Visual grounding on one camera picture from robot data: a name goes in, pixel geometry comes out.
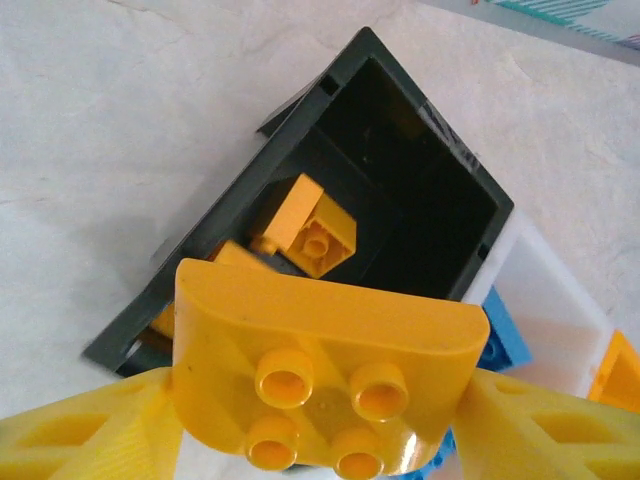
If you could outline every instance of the white surface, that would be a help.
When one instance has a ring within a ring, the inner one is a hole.
[[[609,346],[613,327],[600,306],[516,208],[463,301],[481,305],[491,285],[534,361],[508,374],[586,397]]]
[[[110,380],[82,348],[364,24],[640,346],[640,69],[403,1],[125,3],[0,0],[0,416]]]

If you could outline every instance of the toy block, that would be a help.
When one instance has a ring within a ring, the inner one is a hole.
[[[477,306],[192,259],[176,306],[185,428],[262,469],[347,479],[431,460],[489,335]]]
[[[212,262],[224,263],[225,265],[237,265],[239,267],[256,268],[274,271],[259,258],[247,252],[233,240],[227,240],[207,259]],[[160,315],[153,322],[151,328],[161,333],[167,338],[173,338],[175,309],[173,302],[167,305]]]
[[[611,337],[587,398],[640,413],[640,355],[619,330]]]
[[[478,367],[503,372],[531,363],[531,352],[495,287],[489,291],[482,308],[489,317],[491,333],[480,356]]]
[[[356,222],[307,175],[289,184],[281,182],[267,203],[251,247],[269,255],[280,251],[310,277],[320,278],[355,253]]]

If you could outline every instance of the yellow curved brick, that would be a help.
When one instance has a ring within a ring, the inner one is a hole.
[[[489,335],[480,307],[183,260],[173,399],[217,450],[345,478],[436,453]]]

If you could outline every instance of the blue brick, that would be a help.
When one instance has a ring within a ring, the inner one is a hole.
[[[491,322],[491,333],[478,366],[504,372],[530,363],[533,360],[531,352],[495,288],[491,288],[482,307]]]

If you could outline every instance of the plastic toy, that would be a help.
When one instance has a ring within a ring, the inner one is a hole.
[[[0,420],[2,480],[169,480],[183,427],[153,370]]]
[[[611,337],[587,398],[640,413],[640,355],[619,330]]]
[[[185,427],[367,480],[415,470],[449,424],[465,478],[640,476],[640,415],[474,369],[479,307],[196,260],[176,292],[175,365],[0,421],[0,478],[167,480]]]
[[[356,252],[356,222],[305,174],[276,187],[276,198],[258,217],[251,247],[277,250],[311,278],[320,278]],[[285,190],[279,202],[278,190]]]
[[[476,370],[453,419],[465,478],[632,480],[640,415]]]
[[[365,478],[425,464],[489,335],[480,307],[189,259],[176,305],[174,405],[189,432],[260,468],[345,477],[351,463]],[[277,463],[263,451],[275,441]]]
[[[348,285],[461,300],[513,209],[368,28],[259,131],[269,140],[87,358],[120,375],[171,365],[171,345],[141,335],[173,301],[180,261],[207,259],[226,240],[250,250],[248,233],[274,190],[301,174],[357,221],[357,251],[322,276]],[[308,275],[280,252],[258,257],[279,273]]]

